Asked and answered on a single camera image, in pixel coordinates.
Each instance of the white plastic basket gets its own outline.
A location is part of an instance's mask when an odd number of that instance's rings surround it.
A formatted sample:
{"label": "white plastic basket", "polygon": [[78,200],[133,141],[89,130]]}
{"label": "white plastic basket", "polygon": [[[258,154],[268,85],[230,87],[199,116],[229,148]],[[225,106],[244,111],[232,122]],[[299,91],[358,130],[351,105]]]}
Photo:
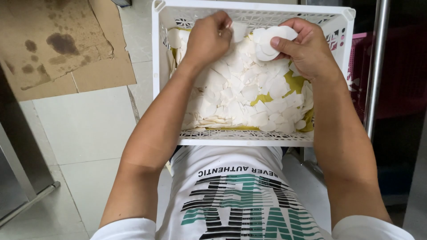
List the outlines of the white plastic basket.
{"label": "white plastic basket", "polygon": [[[348,7],[270,3],[237,3],[205,0],[154,0],[152,5],[153,97],[169,80],[167,30],[190,29],[199,18],[224,10],[236,21],[259,27],[276,26],[300,17],[322,27],[333,56],[347,75],[356,11]],[[249,130],[182,131],[179,145],[312,146],[313,132],[282,134]]]}

